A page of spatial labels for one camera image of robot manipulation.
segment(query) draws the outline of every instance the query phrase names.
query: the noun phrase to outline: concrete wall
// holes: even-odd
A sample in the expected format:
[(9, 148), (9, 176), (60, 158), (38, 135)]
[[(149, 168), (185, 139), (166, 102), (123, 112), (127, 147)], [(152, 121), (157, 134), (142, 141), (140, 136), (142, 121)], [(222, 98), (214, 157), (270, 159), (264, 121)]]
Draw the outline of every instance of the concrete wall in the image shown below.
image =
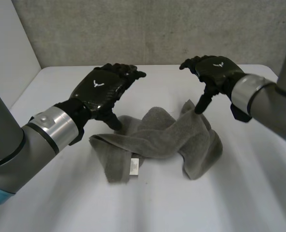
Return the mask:
[(12, 0), (41, 66), (223, 55), (279, 72), (286, 0)]
[(8, 108), (40, 70), (11, 0), (0, 0), (0, 96)]

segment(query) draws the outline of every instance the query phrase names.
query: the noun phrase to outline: silver metal ring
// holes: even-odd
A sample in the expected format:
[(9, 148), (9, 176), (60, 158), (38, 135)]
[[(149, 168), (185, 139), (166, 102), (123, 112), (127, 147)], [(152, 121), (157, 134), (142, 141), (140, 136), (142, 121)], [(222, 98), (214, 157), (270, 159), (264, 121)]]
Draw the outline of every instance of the silver metal ring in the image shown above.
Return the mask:
[(231, 94), (232, 103), (248, 114), (247, 105), (249, 100), (257, 91), (268, 83), (271, 83), (271, 81), (262, 76), (254, 74), (246, 75), (234, 86)]
[(59, 151), (78, 136), (78, 128), (71, 117), (55, 106), (38, 114), (30, 122), (45, 131), (55, 141)]

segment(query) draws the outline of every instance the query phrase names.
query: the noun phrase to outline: white logo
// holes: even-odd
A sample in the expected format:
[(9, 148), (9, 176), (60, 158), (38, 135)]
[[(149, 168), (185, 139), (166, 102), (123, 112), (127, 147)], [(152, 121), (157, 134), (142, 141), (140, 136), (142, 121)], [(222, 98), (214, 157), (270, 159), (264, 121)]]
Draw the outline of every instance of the white logo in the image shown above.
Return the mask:
[(95, 82), (95, 80), (93, 80), (93, 84), (94, 84), (94, 87), (98, 87), (98, 86), (103, 86), (103, 85), (104, 85), (104, 83), (102, 83), (102, 84), (97, 84), (97, 83)]
[(223, 66), (224, 66), (224, 63), (223, 63), (223, 62), (221, 62), (221, 64), (213, 64), (213, 66), (223, 67)]

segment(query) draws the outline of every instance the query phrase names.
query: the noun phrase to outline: white wall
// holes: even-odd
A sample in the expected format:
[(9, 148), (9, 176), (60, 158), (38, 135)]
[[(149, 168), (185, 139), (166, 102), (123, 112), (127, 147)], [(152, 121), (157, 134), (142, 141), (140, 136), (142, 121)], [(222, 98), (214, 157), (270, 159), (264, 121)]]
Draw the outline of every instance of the white wall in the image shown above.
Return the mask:
[(7, 107), (40, 70), (11, 0), (0, 0), (0, 96)]

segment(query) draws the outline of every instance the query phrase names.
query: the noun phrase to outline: gray wall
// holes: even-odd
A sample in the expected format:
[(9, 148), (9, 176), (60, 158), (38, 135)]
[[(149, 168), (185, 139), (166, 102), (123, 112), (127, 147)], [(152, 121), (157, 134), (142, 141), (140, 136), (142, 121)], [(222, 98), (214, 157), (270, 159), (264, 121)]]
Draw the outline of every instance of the gray wall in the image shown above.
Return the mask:
[(279, 72), (286, 0), (12, 0), (41, 66), (223, 55)]

